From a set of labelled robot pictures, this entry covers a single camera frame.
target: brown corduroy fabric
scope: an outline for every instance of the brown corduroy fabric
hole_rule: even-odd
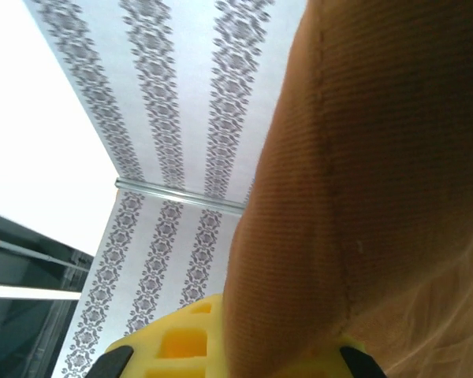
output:
[[[232,378],[340,332],[392,378],[473,377],[473,0],[309,1],[224,311]]]

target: bright sky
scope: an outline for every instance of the bright sky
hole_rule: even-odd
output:
[[[0,215],[94,255],[116,177],[23,2],[0,1]]]

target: orange fabric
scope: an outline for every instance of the orange fabric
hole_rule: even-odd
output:
[[[473,0],[309,1],[224,301],[232,378],[345,331],[473,377]]]

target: yellow plastic object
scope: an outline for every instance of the yellow plastic object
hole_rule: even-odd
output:
[[[210,296],[158,319],[113,343],[106,352],[125,345],[134,353],[121,378],[226,378],[222,296]],[[352,378],[339,353],[343,346],[364,351],[360,344],[344,337],[332,348],[315,351],[274,378]]]

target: black plastic part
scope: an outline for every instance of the black plastic part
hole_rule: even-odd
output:
[[[387,378],[377,362],[368,354],[350,346],[340,348],[340,353],[354,378]]]
[[[86,374],[86,378],[119,378],[132,354],[133,348],[128,345],[103,354]]]

